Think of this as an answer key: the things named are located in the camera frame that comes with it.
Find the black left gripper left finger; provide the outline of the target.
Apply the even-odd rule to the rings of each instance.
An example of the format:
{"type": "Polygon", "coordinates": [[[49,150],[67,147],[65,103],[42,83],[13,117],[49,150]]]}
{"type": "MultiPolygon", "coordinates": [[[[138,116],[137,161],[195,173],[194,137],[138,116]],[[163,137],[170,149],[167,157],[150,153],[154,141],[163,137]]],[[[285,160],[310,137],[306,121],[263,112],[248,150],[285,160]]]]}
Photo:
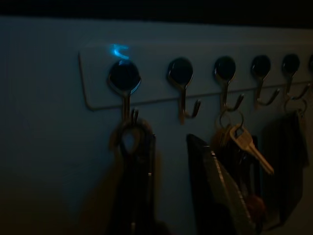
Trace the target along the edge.
{"type": "Polygon", "coordinates": [[[134,153],[120,144],[124,171],[106,235],[155,235],[156,137],[146,134],[134,153]]]}

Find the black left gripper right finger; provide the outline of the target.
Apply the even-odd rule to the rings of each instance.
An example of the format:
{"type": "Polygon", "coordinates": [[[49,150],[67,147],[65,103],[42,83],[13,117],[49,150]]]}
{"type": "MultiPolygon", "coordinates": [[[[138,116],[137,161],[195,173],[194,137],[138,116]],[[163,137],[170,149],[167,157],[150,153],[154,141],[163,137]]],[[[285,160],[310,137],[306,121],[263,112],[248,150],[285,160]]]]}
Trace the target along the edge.
{"type": "Polygon", "coordinates": [[[197,235],[256,235],[243,196],[211,147],[187,134],[197,235]]]}

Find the small red bead charm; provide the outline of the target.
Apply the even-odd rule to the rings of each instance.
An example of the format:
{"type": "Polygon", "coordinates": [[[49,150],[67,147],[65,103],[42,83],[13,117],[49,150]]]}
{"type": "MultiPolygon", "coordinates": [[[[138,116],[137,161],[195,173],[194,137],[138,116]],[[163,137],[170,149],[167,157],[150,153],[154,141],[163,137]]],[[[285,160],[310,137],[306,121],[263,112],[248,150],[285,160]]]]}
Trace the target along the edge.
{"type": "Polygon", "coordinates": [[[256,195],[249,195],[245,199],[245,203],[253,221],[260,220],[265,214],[266,207],[262,198],[256,195]]]}

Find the black hanging pouch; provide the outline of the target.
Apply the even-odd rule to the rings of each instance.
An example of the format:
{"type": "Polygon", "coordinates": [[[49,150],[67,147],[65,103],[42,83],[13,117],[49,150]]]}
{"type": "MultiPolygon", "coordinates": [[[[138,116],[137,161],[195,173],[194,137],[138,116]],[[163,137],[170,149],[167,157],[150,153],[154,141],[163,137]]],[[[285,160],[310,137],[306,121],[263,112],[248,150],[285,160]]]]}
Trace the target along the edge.
{"type": "Polygon", "coordinates": [[[303,195],[303,170],[309,166],[305,137],[306,109],[286,112],[264,127],[262,150],[274,168],[262,179],[262,196],[268,210],[267,221],[282,226],[303,195]]]}

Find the metal hook with round base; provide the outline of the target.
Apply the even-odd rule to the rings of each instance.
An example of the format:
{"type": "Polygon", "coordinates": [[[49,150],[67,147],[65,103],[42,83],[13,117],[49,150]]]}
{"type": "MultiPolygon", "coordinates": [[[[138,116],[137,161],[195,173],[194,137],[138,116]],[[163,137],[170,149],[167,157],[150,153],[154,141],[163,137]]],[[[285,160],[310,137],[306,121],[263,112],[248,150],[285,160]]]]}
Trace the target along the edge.
{"type": "Polygon", "coordinates": [[[236,100],[235,106],[230,107],[227,103],[228,88],[236,73],[236,63],[230,56],[222,56],[215,62],[213,75],[221,86],[222,92],[220,96],[221,110],[225,112],[235,112],[239,109],[245,95],[240,94],[236,100]]]}
{"type": "Polygon", "coordinates": [[[196,100],[192,114],[186,110],[186,91],[193,79],[193,66],[189,59],[179,57],[168,66],[167,79],[179,91],[179,120],[181,125],[185,119],[194,119],[199,112],[201,101],[196,100]]]}
{"type": "Polygon", "coordinates": [[[287,112],[287,105],[290,101],[301,100],[304,103],[303,109],[297,109],[300,113],[305,113],[308,107],[307,101],[304,99],[304,95],[308,92],[311,83],[306,84],[301,94],[298,96],[292,96],[290,94],[291,85],[294,75],[298,72],[300,67],[300,59],[296,54],[287,54],[282,62],[282,73],[287,80],[286,86],[286,100],[284,102],[284,111],[287,112]]]}
{"type": "Polygon", "coordinates": [[[130,118],[130,97],[141,84],[137,66],[130,60],[115,62],[109,72],[108,86],[122,97],[122,121],[130,118]]]}
{"type": "Polygon", "coordinates": [[[270,96],[268,101],[263,101],[261,99],[261,92],[264,82],[271,70],[271,61],[267,55],[257,55],[253,60],[250,67],[250,72],[252,77],[257,81],[257,90],[255,93],[255,104],[256,109],[261,106],[269,106],[277,98],[280,93],[280,89],[276,89],[274,93],[270,96]]]}

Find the white wall hook rack plate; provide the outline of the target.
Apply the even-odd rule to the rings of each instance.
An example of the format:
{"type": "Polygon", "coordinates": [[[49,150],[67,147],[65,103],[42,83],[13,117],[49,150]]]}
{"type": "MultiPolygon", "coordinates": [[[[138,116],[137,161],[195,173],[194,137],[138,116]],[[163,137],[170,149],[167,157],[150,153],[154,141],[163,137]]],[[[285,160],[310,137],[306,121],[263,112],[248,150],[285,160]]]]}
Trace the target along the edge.
{"type": "Polygon", "coordinates": [[[230,56],[236,64],[236,72],[230,83],[231,92],[255,89],[256,80],[250,74],[255,56],[265,54],[270,58],[271,69],[265,87],[286,84],[281,66],[285,55],[294,53],[300,59],[300,67],[293,82],[311,80],[307,65],[313,54],[313,43],[304,44],[226,44],[226,43],[163,43],[130,44],[120,50],[112,44],[85,47],[79,52],[81,75],[86,103],[91,109],[108,109],[119,106],[121,98],[108,86],[107,79],[111,66],[127,56],[138,68],[141,84],[131,96],[132,104],[158,102],[178,97],[178,92],[166,78],[168,65],[178,57],[186,57],[193,66],[193,79],[187,88],[188,97],[217,94],[221,88],[213,77],[215,61],[230,56]]]}

